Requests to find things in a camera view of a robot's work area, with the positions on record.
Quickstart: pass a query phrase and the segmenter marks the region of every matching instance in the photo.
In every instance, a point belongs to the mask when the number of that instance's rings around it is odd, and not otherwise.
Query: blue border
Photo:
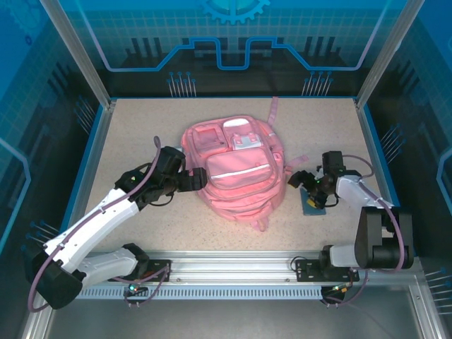
[[[20,190],[20,195],[17,198],[16,204],[14,205],[14,209],[11,212],[11,215],[6,223],[5,230],[0,239],[0,255],[3,252],[3,248],[6,245],[6,240],[11,233],[14,222],[16,221],[17,215],[19,214],[20,207],[22,206],[23,200],[25,199],[25,195],[27,194],[28,188],[31,184],[31,174],[30,174],[30,166],[28,165],[28,159],[26,156],[22,154],[19,150],[16,150],[13,146],[7,143],[3,138],[0,138],[0,146],[5,147],[5,149],[11,153],[17,160],[22,162],[23,171],[25,174],[25,183]]]
[[[71,218],[73,207],[76,203],[78,191],[80,190],[82,178],[85,174],[86,165],[91,154],[91,149],[93,148],[94,138],[96,136],[97,129],[99,128],[100,118],[102,117],[103,110],[104,107],[102,105],[99,105],[96,117],[94,119],[93,127],[91,128],[90,137],[88,138],[88,142],[86,143],[85,152],[83,153],[82,161],[80,163],[80,167],[78,168],[77,177],[75,182],[73,183],[73,188],[68,205],[66,207],[66,212],[64,213],[63,221],[61,222],[60,232],[66,231],[69,227],[69,219]]]
[[[446,202],[449,212],[452,214],[451,197],[449,196],[447,189],[446,189],[446,185],[443,182],[444,163],[450,157],[452,157],[452,147],[449,148],[448,150],[446,150],[439,158],[438,171],[436,172],[436,182],[438,182],[438,186],[439,186],[439,189],[441,190],[441,193],[443,194],[444,201]]]
[[[381,148],[380,139],[376,132],[374,120],[372,119],[372,116],[370,114],[369,107],[367,104],[364,106],[364,114],[366,116],[366,119],[369,123],[369,129],[370,133],[372,135],[373,142],[375,144],[376,153],[379,156],[380,163],[381,163],[381,169],[383,170],[383,176],[386,180],[386,183],[388,185],[389,189],[389,195],[391,196],[391,200],[393,201],[394,206],[400,206],[400,201],[398,200],[396,188],[394,187],[393,178],[391,177],[391,173],[389,172],[388,163],[386,162],[386,159],[384,157],[383,148]]]
[[[271,48],[274,49],[286,49],[288,52],[290,52],[293,57],[305,67],[308,71],[356,71],[361,68],[361,65],[364,62],[364,59],[366,58],[367,52],[369,51],[372,42],[374,41],[374,38],[380,28],[381,22],[383,21],[386,12],[391,5],[393,0],[386,0],[386,4],[383,7],[383,10],[381,11],[381,14],[375,24],[374,29],[372,30],[372,33],[369,37],[369,40],[366,43],[366,46],[364,47],[364,50],[362,51],[361,57],[359,58],[359,61],[356,66],[348,67],[348,66],[310,66],[306,60],[303,59],[301,55],[297,52],[297,50],[290,44],[280,44],[278,43],[278,37],[276,36],[255,36],[255,37],[249,37],[246,40],[245,43],[245,60],[243,66],[223,66],[222,64],[222,53],[221,53],[221,44],[218,38],[216,37],[190,37],[189,38],[189,44],[178,44],[176,47],[174,47],[171,52],[168,53],[168,55],[156,66],[156,67],[137,67],[137,68],[113,68],[110,66],[107,57],[105,56],[105,53],[102,50],[102,47],[100,46],[99,40],[97,39],[93,28],[91,27],[91,24],[85,14],[85,11],[83,10],[80,0],[76,0],[76,5],[78,7],[78,10],[80,11],[80,15],[82,16],[83,22],[86,25],[86,28],[88,29],[88,32],[90,33],[91,39],[94,42],[94,45],[96,46],[97,51],[99,52],[100,58],[102,60],[102,63],[104,64],[105,68],[113,73],[118,72],[158,72],[160,71],[168,61],[171,60],[171,58],[179,51],[184,49],[195,49],[195,42],[214,42],[215,43],[215,51],[216,51],[216,59],[217,59],[217,67],[222,71],[245,71],[249,68],[250,58],[251,58],[251,43],[255,41],[269,41],[271,42]]]

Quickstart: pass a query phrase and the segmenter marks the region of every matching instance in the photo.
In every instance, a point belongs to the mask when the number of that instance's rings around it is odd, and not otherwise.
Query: gear logo
[[[32,33],[41,23],[42,7],[39,0],[0,0],[0,8],[8,9],[26,34]]]
[[[270,0],[201,0],[204,14],[210,14],[212,20],[235,25],[237,21],[245,23],[254,20],[257,13],[263,13],[263,7],[270,5]]]

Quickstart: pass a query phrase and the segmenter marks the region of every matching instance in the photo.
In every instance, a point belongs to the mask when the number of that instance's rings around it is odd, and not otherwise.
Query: metal frame post
[[[424,0],[408,0],[402,12],[400,13],[397,22],[395,23],[391,33],[389,33],[380,54],[377,56],[374,65],[372,66],[366,80],[362,84],[357,96],[357,106],[359,109],[363,108],[370,95],[374,91],[376,84],[380,81],[386,67],[397,52],[403,38],[415,20],[417,13],[422,7]]]
[[[64,44],[77,63],[99,103],[108,109],[111,99],[66,12],[58,0],[40,0]]]

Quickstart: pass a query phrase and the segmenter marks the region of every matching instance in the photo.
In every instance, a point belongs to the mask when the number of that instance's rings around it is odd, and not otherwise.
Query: enclosure
[[[450,13],[447,0],[3,1],[2,338],[448,338]],[[126,285],[102,282],[63,309],[27,310],[25,240],[65,232],[152,161],[154,135],[179,147],[200,121],[265,121],[272,97],[285,157],[309,158],[298,170],[314,172],[329,150],[371,161],[368,185],[412,213],[412,268],[370,271],[355,302],[327,308],[321,289],[337,282],[298,282],[291,261],[354,242],[359,211],[341,201],[305,215],[288,186],[257,232],[183,193],[95,247],[134,242],[170,260],[155,300],[129,309]]]

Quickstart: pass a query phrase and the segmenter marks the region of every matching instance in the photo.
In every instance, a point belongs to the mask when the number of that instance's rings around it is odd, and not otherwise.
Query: backpack strap
[[[265,232],[268,229],[268,218],[262,218],[255,220],[251,223],[251,226],[258,231]]]
[[[293,171],[293,167],[301,165],[303,162],[309,161],[309,158],[307,155],[301,155],[299,157],[296,157],[295,159],[292,159],[289,162],[286,162],[284,166],[285,173],[287,175],[291,175]]]
[[[269,124],[270,127],[275,123],[276,113],[278,113],[278,97],[273,97],[271,100],[270,114],[267,119],[267,124]]]

